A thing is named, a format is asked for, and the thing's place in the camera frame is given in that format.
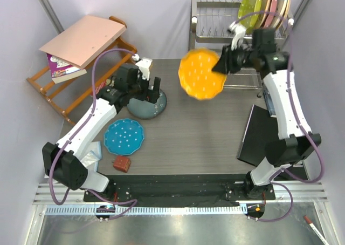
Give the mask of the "metal dish rack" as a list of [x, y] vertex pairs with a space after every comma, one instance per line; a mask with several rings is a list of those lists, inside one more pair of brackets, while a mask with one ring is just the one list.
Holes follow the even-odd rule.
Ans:
[[[238, 10], [241, 2], [229, 2], [227, 0], [191, 0], [190, 27], [189, 27], [189, 45], [188, 49], [192, 50], [198, 47], [208, 47], [216, 52], [219, 56], [222, 53], [224, 45], [231, 44], [233, 35], [228, 32], [228, 27], [233, 23], [240, 23], [238, 19]], [[266, 13], [269, 11], [257, 11], [248, 14]], [[281, 22], [278, 29], [274, 30], [274, 39], [279, 51], [283, 51], [282, 47], [288, 36], [288, 31], [294, 22], [291, 15], [285, 15], [280, 18]], [[243, 47], [251, 47], [252, 35], [247, 34], [243, 40]], [[227, 76], [224, 87], [226, 89], [245, 89], [245, 90], [261, 90], [263, 81], [260, 74], [255, 69], [241, 69], [236, 74], [225, 74]]]

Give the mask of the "dark blue-grey plate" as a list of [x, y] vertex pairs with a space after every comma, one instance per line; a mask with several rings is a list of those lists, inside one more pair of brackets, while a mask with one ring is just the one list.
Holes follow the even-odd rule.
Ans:
[[160, 115], [167, 106], [167, 96], [164, 91], [159, 90], [160, 96], [156, 103], [131, 99], [127, 105], [127, 110], [139, 119], [153, 119]]

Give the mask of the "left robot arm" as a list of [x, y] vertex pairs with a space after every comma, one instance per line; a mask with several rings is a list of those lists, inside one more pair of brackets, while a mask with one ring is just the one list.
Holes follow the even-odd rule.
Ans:
[[156, 77], [153, 86], [149, 86], [151, 63], [151, 59], [143, 58], [135, 64], [122, 64], [115, 73], [114, 85], [100, 89], [95, 104], [74, 127], [56, 144], [44, 145], [44, 170], [51, 181], [56, 180], [71, 190], [92, 189], [102, 201], [114, 197], [115, 188], [109, 184], [109, 178], [87, 169], [81, 159], [100, 130], [131, 99], [157, 102], [161, 80]]

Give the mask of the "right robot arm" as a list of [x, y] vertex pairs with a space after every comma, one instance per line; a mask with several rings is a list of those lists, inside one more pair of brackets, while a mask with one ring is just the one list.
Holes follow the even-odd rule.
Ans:
[[242, 45], [245, 30], [240, 25], [228, 31], [234, 35], [233, 40], [223, 46], [213, 72], [235, 74], [244, 67], [255, 69], [271, 95], [277, 116], [279, 139], [266, 145], [263, 160], [246, 174], [243, 184], [244, 195], [258, 199], [279, 173], [316, 151], [321, 136], [312, 132], [304, 117], [294, 85], [292, 58], [278, 50], [274, 30], [254, 30], [252, 45], [247, 49]]

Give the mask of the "green dotted plate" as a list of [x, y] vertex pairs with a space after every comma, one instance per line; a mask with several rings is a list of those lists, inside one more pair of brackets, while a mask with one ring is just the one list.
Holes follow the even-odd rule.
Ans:
[[257, 12], [261, 8], [262, 0], [242, 0], [239, 10], [238, 19], [240, 24], [246, 28], [246, 33], [249, 35], [252, 33], [254, 26], [257, 22], [259, 14], [248, 16], [248, 14]]

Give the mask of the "orange dotted plate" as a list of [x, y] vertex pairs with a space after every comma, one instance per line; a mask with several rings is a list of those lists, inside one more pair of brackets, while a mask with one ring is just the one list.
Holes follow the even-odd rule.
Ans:
[[227, 76], [213, 72], [219, 61], [216, 52], [201, 48], [193, 49], [181, 59], [178, 77], [182, 89], [197, 100], [210, 100], [222, 92]]

